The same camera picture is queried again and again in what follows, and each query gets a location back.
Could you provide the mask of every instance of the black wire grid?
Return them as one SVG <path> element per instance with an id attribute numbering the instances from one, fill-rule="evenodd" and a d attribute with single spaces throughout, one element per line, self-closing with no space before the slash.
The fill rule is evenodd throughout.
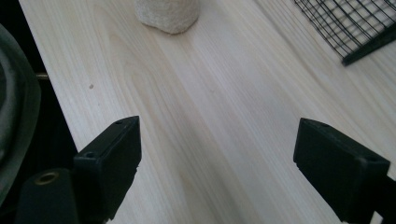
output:
<path id="1" fill-rule="evenodd" d="M 343 65 L 396 38 L 396 0 L 294 0 Z"/>

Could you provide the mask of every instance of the wooden table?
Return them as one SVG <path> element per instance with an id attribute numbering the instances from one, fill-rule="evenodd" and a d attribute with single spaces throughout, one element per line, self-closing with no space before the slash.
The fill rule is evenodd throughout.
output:
<path id="1" fill-rule="evenodd" d="M 111 223 L 339 223 L 292 161 L 301 117 L 396 162 L 396 43 L 343 67 L 290 0 L 201 0 L 182 35 L 133 0 L 20 1 L 78 149 L 141 118 Z"/>

